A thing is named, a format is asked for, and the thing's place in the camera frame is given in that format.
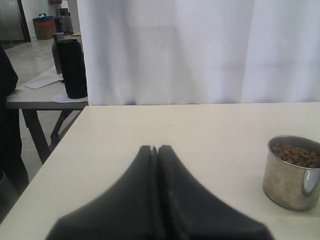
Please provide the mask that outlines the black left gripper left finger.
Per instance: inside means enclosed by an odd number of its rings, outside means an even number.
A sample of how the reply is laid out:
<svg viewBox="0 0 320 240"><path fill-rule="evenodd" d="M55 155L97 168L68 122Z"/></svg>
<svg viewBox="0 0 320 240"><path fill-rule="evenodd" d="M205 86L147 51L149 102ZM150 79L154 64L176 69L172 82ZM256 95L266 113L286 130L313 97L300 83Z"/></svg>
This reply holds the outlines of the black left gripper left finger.
<svg viewBox="0 0 320 240"><path fill-rule="evenodd" d="M158 240L157 150L141 146L125 173L103 194L61 217L48 240Z"/></svg>

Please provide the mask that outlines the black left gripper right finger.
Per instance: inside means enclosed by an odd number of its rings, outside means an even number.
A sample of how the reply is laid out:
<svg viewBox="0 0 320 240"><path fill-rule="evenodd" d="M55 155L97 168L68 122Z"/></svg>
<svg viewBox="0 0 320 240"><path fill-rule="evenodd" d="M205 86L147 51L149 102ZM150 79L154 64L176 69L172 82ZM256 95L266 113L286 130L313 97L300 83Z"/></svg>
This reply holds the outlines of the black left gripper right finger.
<svg viewBox="0 0 320 240"><path fill-rule="evenodd" d="M272 240L261 222L207 190L170 145L157 155L157 188L167 240Z"/></svg>

